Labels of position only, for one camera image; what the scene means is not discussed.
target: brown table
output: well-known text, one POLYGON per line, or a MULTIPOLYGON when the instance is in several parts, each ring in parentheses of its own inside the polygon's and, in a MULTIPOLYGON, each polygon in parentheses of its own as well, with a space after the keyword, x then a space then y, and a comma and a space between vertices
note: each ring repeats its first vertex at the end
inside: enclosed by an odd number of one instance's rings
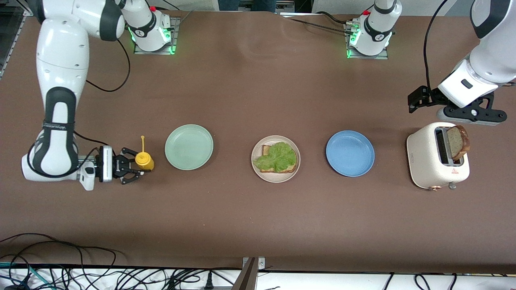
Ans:
MULTIPOLYGON (((324 16, 303 19, 333 25, 324 16)), ((77 131, 117 150, 138 150, 145 135, 156 162, 137 183, 97 183, 86 192, 78 182, 30 182, 20 172, 43 119, 40 25, 28 19, 0 81, 1 237, 42 232, 110 247, 125 253, 121 265, 235 267, 261 255, 273 269, 514 272, 516 90, 496 92, 505 123, 466 126, 471 175, 457 190, 427 192, 411 182, 405 140, 437 121, 436 107, 411 115, 407 108, 407 95, 425 82, 428 21, 400 18, 389 60, 374 61, 347 59, 338 33, 271 13, 193 12, 176 55, 131 54, 130 81, 115 93, 86 85, 77 131), (164 144, 189 123, 212 133, 215 150, 202 168, 181 171, 168 164, 164 144), (341 130, 373 143, 368 174, 346 178, 328 165, 326 142, 341 130), (283 184, 262 181, 249 161, 256 142, 274 134, 302 155, 283 184)), ((132 48, 127 34, 122 39, 132 48)), ((428 47, 432 84, 477 42, 468 18, 438 18, 428 47)), ((117 43, 91 40, 89 80, 114 88, 126 70, 117 43)), ((83 154, 96 146, 79 142, 83 154)), ((62 248, 32 253, 31 261, 78 263, 62 248)), ((108 254, 93 256, 87 262, 109 262, 108 254)))

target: person's leg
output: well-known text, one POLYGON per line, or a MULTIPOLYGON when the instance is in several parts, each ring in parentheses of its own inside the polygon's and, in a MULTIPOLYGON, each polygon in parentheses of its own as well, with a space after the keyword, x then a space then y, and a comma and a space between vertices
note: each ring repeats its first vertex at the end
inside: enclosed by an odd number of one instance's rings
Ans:
POLYGON ((276 0, 254 0, 251 11, 269 11, 274 13, 276 12, 276 0))
POLYGON ((219 0, 220 11, 237 11, 240 0, 219 0))

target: green lettuce leaf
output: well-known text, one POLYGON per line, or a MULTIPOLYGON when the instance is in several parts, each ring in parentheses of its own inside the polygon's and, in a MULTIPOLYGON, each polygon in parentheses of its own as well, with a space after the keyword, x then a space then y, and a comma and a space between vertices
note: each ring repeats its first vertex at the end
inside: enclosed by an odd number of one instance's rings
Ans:
POLYGON ((296 153, 284 142, 276 143, 269 148, 269 154, 254 161, 254 165, 261 170, 274 168, 275 172, 286 170, 297 162, 296 153))

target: toast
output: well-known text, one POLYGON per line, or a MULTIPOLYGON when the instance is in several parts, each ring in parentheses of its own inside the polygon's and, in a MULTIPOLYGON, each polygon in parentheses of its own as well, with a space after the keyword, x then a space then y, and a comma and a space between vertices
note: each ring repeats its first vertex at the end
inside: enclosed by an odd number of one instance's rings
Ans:
MULTIPOLYGON (((262 146, 262 155, 269 155, 269 149, 270 149, 269 145, 263 145, 262 146)), ((270 168, 267 170, 260 169, 260 172, 261 173, 292 173, 292 172, 294 172, 294 170, 296 170, 296 166, 297 166, 297 162, 296 162, 296 164, 289 166, 287 169, 285 169, 281 172, 275 172, 274 168, 270 168)))
POLYGON ((470 139, 467 136, 466 129, 457 125, 448 129, 448 143, 450 145, 451 157, 454 161, 458 161, 470 149, 470 139))

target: yellow bottle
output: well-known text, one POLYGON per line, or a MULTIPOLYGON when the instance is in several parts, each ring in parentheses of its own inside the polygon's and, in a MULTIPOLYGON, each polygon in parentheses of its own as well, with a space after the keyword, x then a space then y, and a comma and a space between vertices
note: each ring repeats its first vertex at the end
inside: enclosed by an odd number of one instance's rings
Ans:
POLYGON ((136 164, 142 169, 142 170, 152 170, 154 169, 154 160, 152 160, 152 157, 149 153, 145 152, 145 143, 144 143, 145 136, 141 137, 141 152, 136 154, 136 164))

